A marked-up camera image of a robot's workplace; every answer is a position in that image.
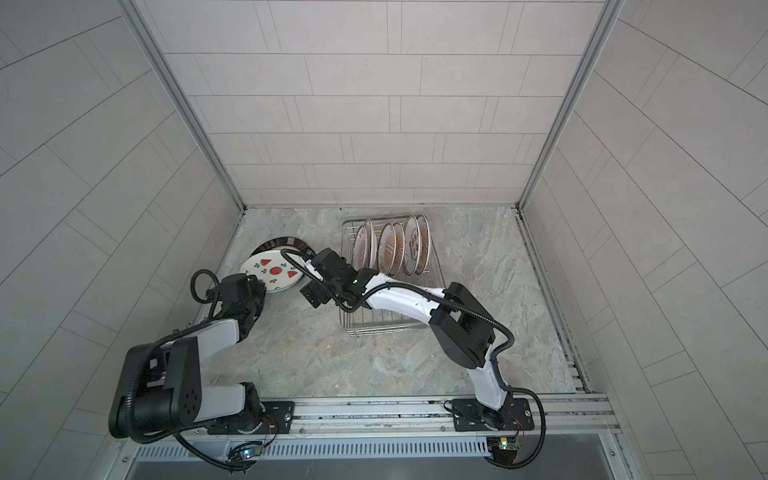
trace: stack of plates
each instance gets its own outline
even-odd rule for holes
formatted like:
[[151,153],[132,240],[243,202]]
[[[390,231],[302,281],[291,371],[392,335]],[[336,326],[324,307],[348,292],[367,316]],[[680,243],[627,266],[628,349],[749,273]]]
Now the stack of plates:
[[395,275],[401,268],[406,275],[421,275],[429,262],[429,223],[424,215],[400,222],[385,223],[380,234],[371,220],[357,230],[352,266],[355,270],[373,268]]

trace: side wall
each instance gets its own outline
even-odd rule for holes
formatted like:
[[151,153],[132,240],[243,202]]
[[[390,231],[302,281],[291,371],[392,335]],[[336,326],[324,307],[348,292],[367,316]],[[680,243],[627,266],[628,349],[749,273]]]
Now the side wall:
[[83,478],[237,219],[110,0],[0,2],[0,477]]
[[512,204],[601,2],[137,0],[247,204]]
[[765,2],[627,1],[524,209],[648,478],[768,473],[766,30]]

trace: metal corner post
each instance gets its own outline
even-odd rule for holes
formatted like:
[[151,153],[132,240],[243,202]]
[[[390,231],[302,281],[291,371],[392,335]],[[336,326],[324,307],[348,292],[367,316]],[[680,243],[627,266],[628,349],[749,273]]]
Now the metal corner post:
[[232,200],[234,200],[237,209],[240,211],[240,214],[242,214],[246,209],[246,204],[243,202],[240,192],[237,191],[227,170],[224,169],[223,163],[216,153],[216,149],[214,149],[213,144],[210,142],[210,138],[208,138],[200,120],[197,118],[192,106],[187,100],[187,96],[182,92],[179,82],[176,77],[174,77],[168,63],[165,61],[163,52],[157,46],[154,38],[152,38],[152,34],[150,33],[147,24],[144,22],[144,19],[141,17],[141,13],[136,8],[134,0],[114,0],[114,2],[136,38],[144,56],[147,57],[155,74],[157,74],[157,78],[160,79],[160,83],[163,85],[168,96],[170,96],[170,99],[176,106],[181,119],[190,129],[190,133],[192,133],[192,137],[198,147],[200,147],[203,156],[205,156],[211,167],[214,168],[216,175],[229,190]]
[[587,84],[589,74],[592,72],[592,68],[594,68],[594,64],[598,60],[600,51],[611,33],[611,29],[616,22],[619,8],[623,1],[624,0],[605,0],[605,3],[603,4],[603,9],[594,25],[592,35],[587,42],[587,47],[584,49],[584,54],[581,56],[581,60],[576,67],[576,72],[574,73],[571,83],[568,85],[568,89],[563,97],[560,109],[558,110],[557,115],[555,115],[554,122],[547,133],[547,138],[544,142],[544,146],[541,148],[538,159],[533,166],[531,176],[525,184],[525,189],[518,202],[518,210],[520,210],[521,214],[523,214],[525,207],[531,200],[531,195],[533,194],[536,182],[541,177],[547,160],[552,155],[552,151],[565,127],[565,122],[568,120],[568,116],[576,106],[576,101],[578,100],[579,95],[581,95],[584,86]]

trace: dish rack wire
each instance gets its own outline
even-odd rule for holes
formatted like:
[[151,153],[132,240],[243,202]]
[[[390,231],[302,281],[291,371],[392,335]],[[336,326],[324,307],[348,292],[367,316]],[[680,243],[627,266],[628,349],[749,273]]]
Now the dish rack wire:
[[[379,241],[382,228],[384,228],[386,224],[398,222],[405,226],[409,216],[410,215],[400,215],[397,217],[371,218],[370,220],[373,224],[373,230],[376,232],[376,242]],[[342,257],[345,257],[347,260],[350,260],[353,257],[355,235],[357,235],[357,230],[362,227],[365,222],[366,219],[361,218],[358,220],[347,220],[342,223],[341,252]],[[400,267],[400,271],[392,277],[402,282],[413,283],[428,288],[445,288],[445,280],[442,278],[442,270],[440,269],[440,262],[437,258],[437,249],[432,240],[433,238],[434,235],[429,236],[429,262],[427,262],[424,272],[421,275],[406,275],[404,269]],[[353,336],[404,332],[406,330],[427,327],[427,325],[416,319],[390,310],[369,310],[363,307],[358,308],[354,313],[346,313],[339,309],[339,321],[341,322],[342,328],[344,328],[349,335]]]

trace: gray stone surface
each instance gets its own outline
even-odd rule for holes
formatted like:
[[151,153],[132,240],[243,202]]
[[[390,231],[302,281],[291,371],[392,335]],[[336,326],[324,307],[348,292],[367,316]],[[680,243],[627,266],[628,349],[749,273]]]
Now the gray stone surface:
[[[299,237],[316,251],[339,251],[344,221],[411,213],[429,219],[446,283],[463,283],[514,333],[515,344],[499,356],[507,383],[536,392],[573,392],[560,342],[507,207],[251,209],[220,274],[237,272],[254,248],[275,237]],[[349,336],[336,307],[315,310],[301,296],[307,281],[267,294],[248,338],[203,364],[204,381],[253,382],[262,397],[474,392],[466,370],[445,356],[430,329]]]

